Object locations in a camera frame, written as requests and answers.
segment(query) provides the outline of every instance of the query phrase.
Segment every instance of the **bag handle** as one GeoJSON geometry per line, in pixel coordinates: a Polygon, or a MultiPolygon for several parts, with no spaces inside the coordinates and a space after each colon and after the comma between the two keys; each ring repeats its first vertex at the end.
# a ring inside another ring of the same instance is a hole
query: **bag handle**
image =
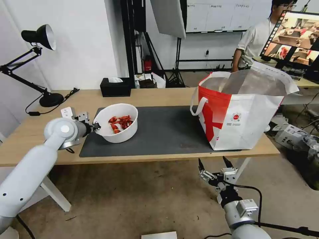
{"type": "Polygon", "coordinates": [[[198,104],[196,112],[193,111],[194,99],[195,99],[195,95],[196,95],[197,89],[198,89],[198,87],[195,88],[194,93],[192,95],[192,101],[190,103],[190,112],[192,113],[193,116],[199,115],[202,112],[202,110],[203,110],[204,104],[208,103],[208,99],[205,98],[205,97],[202,97],[200,99],[200,101],[199,101],[199,104],[198,104]]]}

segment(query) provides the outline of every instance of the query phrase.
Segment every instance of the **black desk lamp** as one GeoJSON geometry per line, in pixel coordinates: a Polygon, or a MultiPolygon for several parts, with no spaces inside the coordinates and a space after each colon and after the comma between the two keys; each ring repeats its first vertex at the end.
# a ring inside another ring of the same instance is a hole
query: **black desk lamp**
{"type": "Polygon", "coordinates": [[[46,24],[41,27],[39,27],[36,31],[22,31],[21,36],[23,40],[26,42],[29,42],[34,48],[32,48],[30,51],[24,53],[23,55],[19,56],[18,58],[10,61],[9,63],[0,66],[0,72],[3,74],[6,74],[17,81],[20,81],[21,83],[30,86],[31,88],[41,92],[43,94],[42,98],[40,99],[40,105],[43,107],[52,107],[57,106],[61,104],[64,100],[63,95],[58,93],[50,93],[48,92],[47,88],[44,88],[42,86],[39,86],[37,84],[31,83],[20,76],[17,76],[13,74],[13,71],[15,69],[18,69],[19,67],[23,66],[24,64],[28,63],[29,61],[32,61],[33,59],[39,57],[41,55],[42,47],[38,46],[38,43],[40,43],[42,46],[50,49],[55,50],[56,49],[56,42],[54,39],[53,31],[51,27],[46,24]],[[26,55],[34,52],[36,55],[31,57],[30,59],[22,62],[16,62],[20,60],[21,58],[25,57],[26,55]]]}

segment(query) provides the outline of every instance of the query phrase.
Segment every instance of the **lamp base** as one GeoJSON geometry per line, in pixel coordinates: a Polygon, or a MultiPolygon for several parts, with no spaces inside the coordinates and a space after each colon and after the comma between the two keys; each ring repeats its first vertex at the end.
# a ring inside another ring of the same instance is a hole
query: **lamp base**
{"type": "Polygon", "coordinates": [[[63,95],[59,93],[44,94],[40,99],[40,105],[42,107],[53,107],[61,104],[64,100],[63,95]]]}

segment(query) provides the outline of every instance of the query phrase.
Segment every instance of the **tripod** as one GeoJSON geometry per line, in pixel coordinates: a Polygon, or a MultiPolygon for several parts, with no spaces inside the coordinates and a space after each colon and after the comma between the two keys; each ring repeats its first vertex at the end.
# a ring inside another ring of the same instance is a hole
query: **tripod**
{"type": "Polygon", "coordinates": [[[177,47],[176,47],[176,60],[175,60],[175,69],[172,69],[172,75],[166,81],[166,88],[185,88],[185,84],[182,78],[182,75],[179,71],[179,55],[180,55],[180,45],[182,39],[177,38],[177,47]]]}

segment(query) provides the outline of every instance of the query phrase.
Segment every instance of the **bag logo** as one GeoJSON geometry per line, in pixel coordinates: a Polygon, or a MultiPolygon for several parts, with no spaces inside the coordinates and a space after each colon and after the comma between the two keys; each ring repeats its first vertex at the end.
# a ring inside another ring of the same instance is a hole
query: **bag logo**
{"type": "Polygon", "coordinates": [[[237,122],[239,122],[239,121],[240,121],[240,117],[241,117],[241,114],[238,114],[238,113],[233,114],[232,121],[237,121],[237,122]]]}

